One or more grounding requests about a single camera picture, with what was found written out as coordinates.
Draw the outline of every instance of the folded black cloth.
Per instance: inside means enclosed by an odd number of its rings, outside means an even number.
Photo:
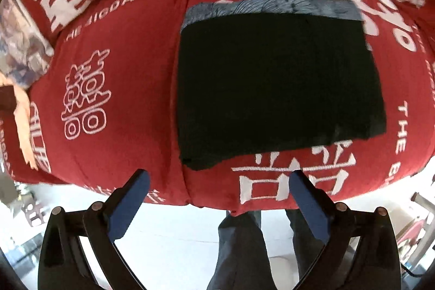
[[[234,11],[237,4],[202,4],[212,15],[183,25],[178,144],[183,164],[193,170],[238,155],[386,131],[379,75],[361,20],[347,16],[342,4],[335,15],[313,15],[319,11],[295,11],[294,4],[264,10],[266,3],[249,13]]]

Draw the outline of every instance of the metal pin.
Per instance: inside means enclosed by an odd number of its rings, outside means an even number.
[[[61,208],[61,207],[55,207],[55,208],[53,208],[53,210],[51,211],[51,213],[52,213],[53,215],[57,215],[57,214],[59,214],[61,211],[62,211],[62,208]]]
[[[339,212],[345,212],[347,210],[347,205],[343,202],[336,203],[335,207]]]
[[[103,202],[95,202],[94,204],[92,204],[92,210],[100,210],[103,207]]]
[[[388,214],[387,210],[384,207],[379,207],[376,210],[379,215],[386,216]]]

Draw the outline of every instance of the person's leg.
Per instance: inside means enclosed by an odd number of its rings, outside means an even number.
[[[219,256],[207,290],[276,290],[259,213],[228,215],[219,225]]]
[[[301,279],[322,250],[324,244],[313,236],[299,209],[286,210],[285,212],[293,230],[293,248],[299,279]]]

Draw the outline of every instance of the black cable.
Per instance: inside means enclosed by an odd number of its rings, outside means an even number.
[[[407,272],[410,276],[414,277],[414,278],[421,278],[422,276],[424,276],[424,274],[414,274],[412,271],[410,271],[407,267],[405,267],[402,263],[400,263],[400,266],[402,267],[402,269]]]

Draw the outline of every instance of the dark pants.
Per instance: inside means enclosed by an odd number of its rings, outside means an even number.
[[[255,213],[227,216],[219,225],[219,256],[207,290],[276,290]],[[323,247],[299,210],[286,210],[301,279]]]

